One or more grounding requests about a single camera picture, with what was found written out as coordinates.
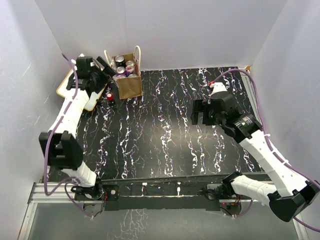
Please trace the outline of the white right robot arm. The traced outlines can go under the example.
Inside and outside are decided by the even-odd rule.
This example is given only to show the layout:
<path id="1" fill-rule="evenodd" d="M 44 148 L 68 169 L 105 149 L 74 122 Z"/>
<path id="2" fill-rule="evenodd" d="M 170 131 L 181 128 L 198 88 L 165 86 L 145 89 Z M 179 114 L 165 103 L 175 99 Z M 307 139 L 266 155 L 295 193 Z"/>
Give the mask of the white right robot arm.
<path id="1" fill-rule="evenodd" d="M 227 136 L 254 157 L 272 184 L 236 171 L 225 177 L 220 186 L 206 189 L 206 197 L 233 199 L 238 195 L 247 196 L 268 205 L 280 220 L 291 221 L 314 201 L 320 188 L 276 158 L 267 145 L 262 125 L 252 114 L 239 111 L 235 97 L 228 93 L 223 83 L 212 81 L 209 88 L 208 99 L 194 100 L 191 123 L 197 125 L 198 115 L 203 113 L 202 123 L 221 127 Z"/>

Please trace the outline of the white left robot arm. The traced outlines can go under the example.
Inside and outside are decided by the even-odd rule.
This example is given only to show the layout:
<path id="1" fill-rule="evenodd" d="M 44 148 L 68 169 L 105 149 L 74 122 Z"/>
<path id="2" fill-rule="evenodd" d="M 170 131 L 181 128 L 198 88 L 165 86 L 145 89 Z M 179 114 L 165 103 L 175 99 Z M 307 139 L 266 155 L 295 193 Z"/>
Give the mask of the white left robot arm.
<path id="1" fill-rule="evenodd" d="M 76 140 L 77 127 L 83 111 L 95 107 L 116 72 L 101 56 L 93 58 L 81 54 L 68 63 L 71 70 L 56 91 L 64 98 L 63 104 L 52 126 L 38 138 L 44 170 L 48 167 L 61 170 L 86 188 L 91 199 L 97 200 L 104 188 L 96 183 L 96 173 L 84 162 L 83 148 Z"/>

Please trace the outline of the red-tab soda can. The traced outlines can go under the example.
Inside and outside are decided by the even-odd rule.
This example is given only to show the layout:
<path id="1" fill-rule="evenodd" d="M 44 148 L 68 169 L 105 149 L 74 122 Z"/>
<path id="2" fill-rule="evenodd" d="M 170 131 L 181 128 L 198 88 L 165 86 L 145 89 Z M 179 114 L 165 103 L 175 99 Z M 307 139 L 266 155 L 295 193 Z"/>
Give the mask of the red-tab soda can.
<path id="1" fill-rule="evenodd" d="M 131 73 L 131 74 L 128 76 L 128 78 L 135 78 L 135 77 L 138 77 L 138 75 L 135 74 L 135 73 Z"/>

